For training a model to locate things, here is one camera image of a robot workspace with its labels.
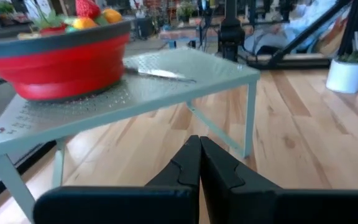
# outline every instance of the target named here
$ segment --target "white pot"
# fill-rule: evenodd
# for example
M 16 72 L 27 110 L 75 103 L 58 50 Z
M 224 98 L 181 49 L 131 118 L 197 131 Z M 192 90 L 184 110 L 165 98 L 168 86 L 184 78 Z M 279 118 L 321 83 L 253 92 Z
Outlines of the white pot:
M 338 62 L 334 59 L 329 68 L 326 87 L 340 93 L 357 93 L 358 63 Z

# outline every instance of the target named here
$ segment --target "light-colored table leg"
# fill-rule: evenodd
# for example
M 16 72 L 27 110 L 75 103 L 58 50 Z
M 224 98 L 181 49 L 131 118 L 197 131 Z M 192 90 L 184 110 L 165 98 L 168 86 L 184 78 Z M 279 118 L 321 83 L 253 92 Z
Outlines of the light-colored table leg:
M 65 162 L 66 138 L 56 140 L 55 160 L 53 164 L 52 187 L 59 187 L 63 182 L 63 168 Z
M 247 100 L 247 114 L 246 114 L 246 134 L 244 140 L 244 147 L 238 145 L 232 138 L 230 138 L 221 128 L 217 127 L 210 119 L 208 119 L 203 112 L 195 108 L 191 101 L 187 101 L 186 105 L 193 114 L 204 122 L 205 125 L 217 136 L 219 136 L 227 145 L 232 147 L 242 157 L 247 157 L 252 150 L 252 132 L 254 130 L 255 117 L 255 98 L 256 98 L 256 82 L 248 85 L 248 100 Z
M 32 209 L 35 203 L 34 197 L 6 154 L 0 156 L 0 179 L 26 217 L 33 223 Z

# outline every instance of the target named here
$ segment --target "wooden floor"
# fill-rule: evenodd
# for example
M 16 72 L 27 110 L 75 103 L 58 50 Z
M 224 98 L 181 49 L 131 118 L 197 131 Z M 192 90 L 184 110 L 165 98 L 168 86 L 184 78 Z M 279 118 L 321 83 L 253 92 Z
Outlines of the wooden floor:
M 328 91 L 326 74 L 265 72 L 258 83 L 254 153 L 242 161 L 281 187 L 358 189 L 358 95 Z M 245 101 L 241 87 L 197 99 L 196 105 L 242 144 Z M 74 136 L 64 183 L 143 185 L 191 134 L 210 136 L 230 151 L 180 104 Z M 25 174 L 36 197 L 51 186 L 52 157 Z M 201 223 L 208 223 L 203 201 L 200 210 Z M 0 196 L 0 223 L 28 223 L 7 192 Z

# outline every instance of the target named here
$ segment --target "knife blade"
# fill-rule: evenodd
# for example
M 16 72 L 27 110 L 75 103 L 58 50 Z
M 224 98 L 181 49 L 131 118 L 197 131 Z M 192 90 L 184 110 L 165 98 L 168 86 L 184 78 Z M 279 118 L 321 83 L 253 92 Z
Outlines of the knife blade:
M 181 82 L 191 82 L 196 83 L 196 80 L 192 78 L 187 78 L 184 75 L 169 72 L 166 70 L 160 69 L 142 69 L 142 68 L 129 68 L 125 67 L 125 72 L 130 75 L 141 75 L 145 77 L 158 77 L 158 78 L 166 78 L 169 80 L 176 80 Z

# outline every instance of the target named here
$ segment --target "person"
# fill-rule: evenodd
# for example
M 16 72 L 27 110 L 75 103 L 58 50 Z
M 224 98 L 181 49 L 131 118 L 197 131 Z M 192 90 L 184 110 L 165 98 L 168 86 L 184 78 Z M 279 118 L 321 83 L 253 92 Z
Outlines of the person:
M 290 19 L 289 23 L 275 24 L 267 29 L 256 30 L 251 36 L 246 37 L 244 48 L 252 54 L 262 54 L 262 47 L 273 49 L 284 48 L 325 12 L 332 8 L 336 1 L 337 0 L 314 0 L 310 5 L 295 5 L 291 13 L 293 19 Z M 325 23 L 325 25 L 320 27 L 313 35 L 309 36 L 300 44 L 296 50 L 306 50 L 330 24 L 330 22 Z

